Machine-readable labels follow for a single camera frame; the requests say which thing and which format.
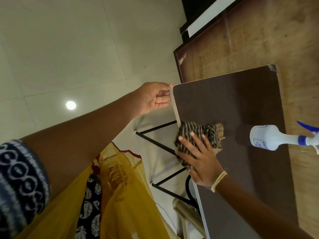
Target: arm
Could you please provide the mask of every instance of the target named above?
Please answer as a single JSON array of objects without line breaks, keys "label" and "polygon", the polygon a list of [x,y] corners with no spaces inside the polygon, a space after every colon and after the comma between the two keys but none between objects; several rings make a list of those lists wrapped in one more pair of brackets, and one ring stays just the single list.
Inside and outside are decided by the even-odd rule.
[{"label": "arm", "polygon": [[57,196],[136,116],[168,106],[170,84],[149,82],[93,112],[21,140],[38,156]]},{"label": "arm", "polygon": [[[195,170],[189,169],[194,182],[210,189],[224,170],[214,155],[208,139],[203,135],[204,145],[193,132],[191,137],[198,149],[185,138],[179,137],[179,140],[197,159],[182,152],[176,154],[194,167]],[[298,225],[280,216],[257,197],[242,189],[228,175],[219,182],[216,191],[261,238],[312,238]]]}]

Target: bracelet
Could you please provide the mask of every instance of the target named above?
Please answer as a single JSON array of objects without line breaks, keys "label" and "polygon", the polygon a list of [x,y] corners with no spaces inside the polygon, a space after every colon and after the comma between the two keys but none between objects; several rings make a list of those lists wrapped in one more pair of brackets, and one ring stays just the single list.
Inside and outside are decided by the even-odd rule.
[{"label": "bracelet", "polygon": [[211,191],[213,191],[213,192],[215,193],[216,186],[217,186],[218,183],[223,179],[223,177],[225,177],[226,174],[227,174],[226,171],[224,171],[224,172],[222,172],[222,173],[218,176],[217,180],[216,180],[215,183],[212,185]]}]

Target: sleeve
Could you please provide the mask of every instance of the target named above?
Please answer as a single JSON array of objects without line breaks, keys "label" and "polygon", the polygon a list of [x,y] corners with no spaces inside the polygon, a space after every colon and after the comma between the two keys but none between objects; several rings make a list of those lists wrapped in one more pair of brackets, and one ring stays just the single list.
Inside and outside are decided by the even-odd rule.
[{"label": "sleeve", "polygon": [[13,238],[30,224],[50,193],[42,164],[21,140],[0,145],[0,238]]}]

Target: wooden table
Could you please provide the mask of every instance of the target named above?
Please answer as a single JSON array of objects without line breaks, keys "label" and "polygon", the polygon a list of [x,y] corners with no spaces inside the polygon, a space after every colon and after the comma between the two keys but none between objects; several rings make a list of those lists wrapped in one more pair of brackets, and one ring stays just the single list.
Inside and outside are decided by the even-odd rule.
[{"label": "wooden table", "polygon": [[[223,168],[244,189],[298,223],[288,145],[276,151],[250,145],[254,125],[275,124],[285,132],[274,65],[175,85],[171,94],[178,125],[222,123]],[[202,219],[209,238],[259,238],[218,193],[197,186]]]},{"label": "wooden table", "polygon": [[[275,64],[287,134],[312,136],[296,120],[319,126],[318,11],[319,0],[242,1],[175,51],[181,81]],[[299,225],[319,238],[319,156],[288,148]]]}]

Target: bottle label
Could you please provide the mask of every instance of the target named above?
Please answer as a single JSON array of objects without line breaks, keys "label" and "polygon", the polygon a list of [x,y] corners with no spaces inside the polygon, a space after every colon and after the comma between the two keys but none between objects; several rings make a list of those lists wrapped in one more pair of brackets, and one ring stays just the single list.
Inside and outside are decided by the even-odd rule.
[{"label": "bottle label", "polygon": [[263,149],[268,149],[266,145],[266,141],[264,140],[259,140],[254,138],[254,144],[255,147],[263,148]]}]

